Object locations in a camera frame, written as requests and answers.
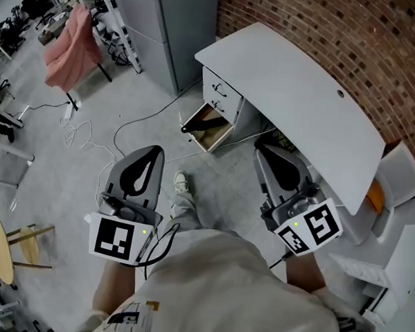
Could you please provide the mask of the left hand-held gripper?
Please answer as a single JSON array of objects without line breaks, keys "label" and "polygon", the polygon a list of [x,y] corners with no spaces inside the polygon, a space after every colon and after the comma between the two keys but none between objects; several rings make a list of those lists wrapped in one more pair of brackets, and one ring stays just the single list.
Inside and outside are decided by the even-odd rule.
[{"label": "left hand-held gripper", "polygon": [[97,212],[89,214],[89,253],[126,266],[153,265],[145,251],[157,235],[163,217],[156,212],[165,154],[153,145],[131,152],[116,162],[99,195]]}]

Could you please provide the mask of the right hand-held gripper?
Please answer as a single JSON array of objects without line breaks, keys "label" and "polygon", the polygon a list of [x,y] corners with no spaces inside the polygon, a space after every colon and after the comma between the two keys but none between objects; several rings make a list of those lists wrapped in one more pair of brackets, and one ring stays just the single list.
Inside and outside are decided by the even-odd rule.
[{"label": "right hand-held gripper", "polygon": [[254,165],[266,195],[261,218],[291,253],[309,254],[344,233],[333,199],[313,182],[301,159],[278,146],[260,144]]}]

